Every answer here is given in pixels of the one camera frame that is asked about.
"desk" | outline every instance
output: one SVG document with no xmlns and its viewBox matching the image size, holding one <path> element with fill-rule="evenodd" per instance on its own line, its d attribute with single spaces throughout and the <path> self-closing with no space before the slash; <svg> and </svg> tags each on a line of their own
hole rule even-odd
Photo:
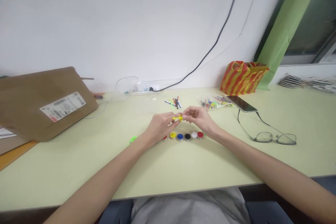
<svg viewBox="0 0 336 224">
<path fill-rule="evenodd" d="M 142 133 L 154 112 L 171 111 L 164 100 L 179 96 L 185 109 L 189 105 L 199 106 L 198 96 L 217 92 L 215 88 L 166 90 L 157 95 L 131 96 L 122 102 L 108 103 L 100 116 L 82 119 L 53 140 L 37 144 L 1 171 L 0 210 L 61 205 L 127 147 L 131 137 Z M 249 140 L 237 122 L 236 107 L 209 113 L 229 133 L 307 176 L 336 174 L 335 95 L 275 85 L 272 91 L 257 90 L 243 99 L 259 110 L 265 122 L 284 133 L 295 134 L 297 145 Z M 255 113 L 242 114 L 241 121 L 252 136 L 265 129 Z M 182 122 L 175 131 L 196 130 L 195 125 Z M 217 142 L 208 138 L 191 142 L 168 139 L 140 158 L 113 199 L 256 183 L 261 181 Z"/>
</svg>

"glasses lens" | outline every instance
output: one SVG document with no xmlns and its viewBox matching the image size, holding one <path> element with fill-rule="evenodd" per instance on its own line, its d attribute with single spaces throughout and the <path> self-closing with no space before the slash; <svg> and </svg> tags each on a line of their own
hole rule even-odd
<svg viewBox="0 0 336 224">
<path fill-rule="evenodd" d="M 296 143 L 296 136 L 293 134 L 283 134 L 279 136 L 278 142 L 281 144 L 292 145 Z"/>
<path fill-rule="evenodd" d="M 260 132 L 257 135 L 256 140 L 258 142 L 272 142 L 273 141 L 273 135 L 269 132 Z"/>
</svg>

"gray shirt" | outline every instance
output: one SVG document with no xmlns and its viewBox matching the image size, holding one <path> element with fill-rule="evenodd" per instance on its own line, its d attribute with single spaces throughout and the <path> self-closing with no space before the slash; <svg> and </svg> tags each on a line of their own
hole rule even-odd
<svg viewBox="0 0 336 224">
<path fill-rule="evenodd" d="M 237 187 L 133 201 L 132 224 L 250 224 L 244 198 Z"/>
</svg>

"green plastic piece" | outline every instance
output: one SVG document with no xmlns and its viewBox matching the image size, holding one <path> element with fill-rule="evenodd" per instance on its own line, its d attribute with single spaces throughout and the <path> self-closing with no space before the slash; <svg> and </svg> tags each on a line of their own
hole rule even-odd
<svg viewBox="0 0 336 224">
<path fill-rule="evenodd" d="M 310 0 L 284 0 L 257 60 L 269 66 L 269 71 L 259 82 L 258 89 L 269 90 L 268 84 L 273 79 L 309 2 Z"/>
<path fill-rule="evenodd" d="M 134 140 L 136 139 L 137 137 L 132 137 L 131 140 L 129 142 L 134 142 Z"/>
</svg>

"hand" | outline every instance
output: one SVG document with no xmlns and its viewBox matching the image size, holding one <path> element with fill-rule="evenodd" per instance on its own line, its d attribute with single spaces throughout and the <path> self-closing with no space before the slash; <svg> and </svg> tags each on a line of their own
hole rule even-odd
<svg viewBox="0 0 336 224">
<path fill-rule="evenodd" d="M 169 135 L 180 123 L 180 121 L 174 121 L 172 118 L 179 117 L 180 115 L 181 113 L 174 114 L 173 112 L 153 115 L 147 129 L 141 134 L 148 141 L 149 146 L 156 144 Z"/>
<path fill-rule="evenodd" d="M 196 124 L 198 128 L 212 139 L 221 130 L 203 107 L 188 107 L 183 111 L 182 117 L 183 120 Z"/>
</svg>

